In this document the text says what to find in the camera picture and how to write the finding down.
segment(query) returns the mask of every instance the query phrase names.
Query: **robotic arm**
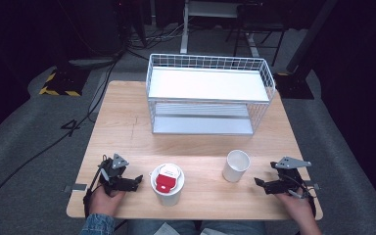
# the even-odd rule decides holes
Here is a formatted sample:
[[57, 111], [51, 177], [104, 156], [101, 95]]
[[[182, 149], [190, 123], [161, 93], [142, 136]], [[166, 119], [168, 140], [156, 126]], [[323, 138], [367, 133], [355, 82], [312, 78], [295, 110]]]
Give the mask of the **robotic arm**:
[[135, 179], [123, 178], [122, 175], [126, 170], [126, 166], [129, 162], [126, 161], [118, 154], [114, 154], [114, 158], [105, 158], [99, 165], [99, 169], [94, 176], [93, 182], [87, 189], [87, 192], [83, 198], [84, 214], [85, 217], [89, 215], [90, 198], [93, 194], [92, 188], [97, 176], [100, 172], [99, 182], [104, 186], [107, 195], [110, 195], [112, 191], [126, 191], [136, 192], [139, 187], [139, 183], [142, 182], [143, 175], [139, 175]]
[[[312, 207], [313, 216], [315, 216], [316, 207], [314, 205], [313, 197], [310, 195], [305, 182], [302, 180], [301, 175], [298, 172], [298, 167], [311, 166], [311, 163], [290, 157], [284, 157], [279, 163], [271, 162], [270, 165], [272, 168], [277, 169], [279, 179], [264, 182], [262, 179], [255, 178], [256, 185], [262, 187], [266, 194], [289, 193], [296, 198], [308, 198], [310, 206]], [[301, 195], [297, 193], [299, 188], [303, 189]]]

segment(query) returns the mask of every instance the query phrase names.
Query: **white paper cup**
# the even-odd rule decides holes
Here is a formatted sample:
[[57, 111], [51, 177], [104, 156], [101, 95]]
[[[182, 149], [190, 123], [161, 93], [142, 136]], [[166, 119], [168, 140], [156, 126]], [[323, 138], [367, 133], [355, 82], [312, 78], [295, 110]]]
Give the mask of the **white paper cup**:
[[[157, 190], [157, 177], [160, 174], [160, 169], [164, 167], [165, 165], [172, 165], [175, 166], [179, 170], [179, 176], [176, 179], [176, 185], [174, 188], [170, 189], [168, 193], [163, 193]], [[184, 181], [185, 181], [185, 175], [182, 169], [176, 165], [176, 164], [161, 164], [158, 167], [154, 169], [154, 171], [151, 174], [151, 186], [152, 189], [154, 190], [155, 194], [157, 195], [157, 198], [161, 202], [162, 205], [166, 207], [172, 207], [175, 206], [178, 201], [179, 197], [181, 195], [182, 188], [184, 186]]]
[[241, 150], [233, 150], [227, 156], [222, 175], [229, 182], [237, 182], [249, 166], [249, 156]]

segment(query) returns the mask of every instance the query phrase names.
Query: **table leg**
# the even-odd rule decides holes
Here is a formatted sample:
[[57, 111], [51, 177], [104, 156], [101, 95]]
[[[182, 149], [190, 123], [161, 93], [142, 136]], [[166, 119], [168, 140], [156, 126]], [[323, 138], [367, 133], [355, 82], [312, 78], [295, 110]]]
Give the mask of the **table leg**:
[[184, 31], [182, 34], [180, 54], [187, 54], [187, 51], [188, 51], [188, 15], [189, 15], [189, 0], [185, 0]]
[[247, 43], [249, 44], [250, 51], [252, 52], [253, 57], [260, 57], [258, 48], [256, 47], [256, 42], [253, 39], [254, 34], [253, 33], [247, 33]]

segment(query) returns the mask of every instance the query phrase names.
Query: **white shelf board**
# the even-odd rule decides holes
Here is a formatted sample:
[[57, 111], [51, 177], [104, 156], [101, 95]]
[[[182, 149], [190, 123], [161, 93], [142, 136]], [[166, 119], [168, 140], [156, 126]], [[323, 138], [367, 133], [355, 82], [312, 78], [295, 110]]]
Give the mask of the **white shelf board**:
[[148, 95], [148, 99], [269, 102], [257, 70], [153, 67]]
[[155, 117], [154, 133], [252, 135], [249, 119], [212, 117]]
[[190, 1], [189, 16], [237, 18], [238, 3]]

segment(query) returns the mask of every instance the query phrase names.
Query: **yellow and black hazard tape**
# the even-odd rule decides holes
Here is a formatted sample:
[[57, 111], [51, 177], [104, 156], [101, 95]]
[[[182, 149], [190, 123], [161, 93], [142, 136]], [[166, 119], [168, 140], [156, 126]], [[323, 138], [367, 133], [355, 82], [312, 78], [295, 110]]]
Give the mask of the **yellow and black hazard tape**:
[[87, 80], [86, 77], [84, 79], [80, 74], [74, 74], [71, 77], [77, 77], [78, 79], [72, 83], [67, 83], [57, 76], [57, 70], [53, 70], [39, 91], [39, 94], [81, 96], [82, 88]]

